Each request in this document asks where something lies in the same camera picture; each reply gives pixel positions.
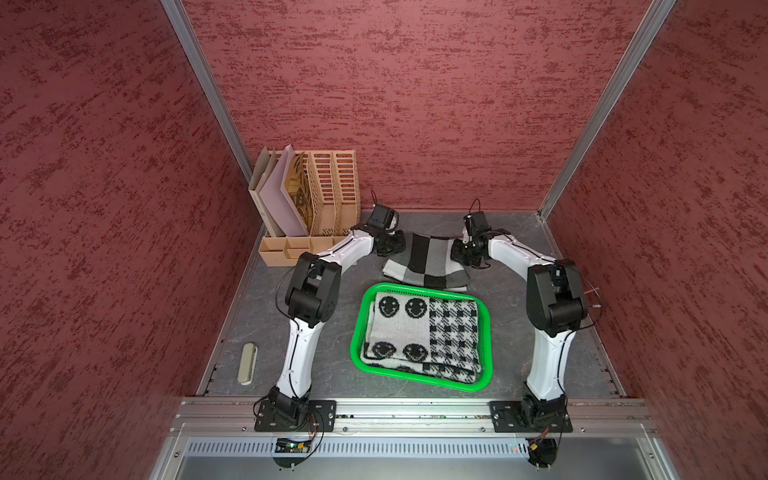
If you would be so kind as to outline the grey black checked scarf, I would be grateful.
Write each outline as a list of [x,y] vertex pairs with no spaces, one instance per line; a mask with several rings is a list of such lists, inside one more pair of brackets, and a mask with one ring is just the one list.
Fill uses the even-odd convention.
[[470,277],[460,263],[451,259],[453,239],[407,232],[405,249],[390,256],[382,274],[402,284],[434,290],[464,292]]

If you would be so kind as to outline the black white smiley scarf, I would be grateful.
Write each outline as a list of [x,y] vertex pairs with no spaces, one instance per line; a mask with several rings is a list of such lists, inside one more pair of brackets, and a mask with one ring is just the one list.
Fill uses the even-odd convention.
[[371,367],[473,384],[483,371],[474,300],[379,292],[361,361]]

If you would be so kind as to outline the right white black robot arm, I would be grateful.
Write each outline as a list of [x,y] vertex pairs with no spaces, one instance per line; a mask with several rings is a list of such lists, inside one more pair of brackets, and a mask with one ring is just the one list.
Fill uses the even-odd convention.
[[494,260],[526,281],[526,314],[535,338],[519,421],[542,429],[567,413],[567,357],[589,310],[580,272],[573,261],[544,255],[508,231],[492,228],[481,211],[463,221],[463,237],[451,247],[453,261],[479,269]]

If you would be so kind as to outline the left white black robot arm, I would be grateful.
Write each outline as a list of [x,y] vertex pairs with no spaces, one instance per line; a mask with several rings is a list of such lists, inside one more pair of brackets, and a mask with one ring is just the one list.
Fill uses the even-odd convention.
[[331,248],[300,255],[285,291],[290,330],[283,368],[266,397],[281,421],[298,427],[308,419],[312,365],[322,329],[336,310],[342,276],[369,255],[402,252],[405,236],[398,224],[396,210],[376,204],[365,222]]

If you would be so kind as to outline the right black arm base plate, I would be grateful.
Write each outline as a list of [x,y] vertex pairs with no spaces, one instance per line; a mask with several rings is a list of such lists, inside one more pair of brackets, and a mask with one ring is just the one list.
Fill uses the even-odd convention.
[[491,401],[490,418],[496,433],[572,433],[573,426],[562,400]]

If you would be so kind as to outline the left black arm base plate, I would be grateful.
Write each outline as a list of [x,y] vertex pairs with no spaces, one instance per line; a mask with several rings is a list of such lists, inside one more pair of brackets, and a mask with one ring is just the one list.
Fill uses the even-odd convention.
[[262,400],[254,405],[256,432],[332,432],[337,402],[334,400]]

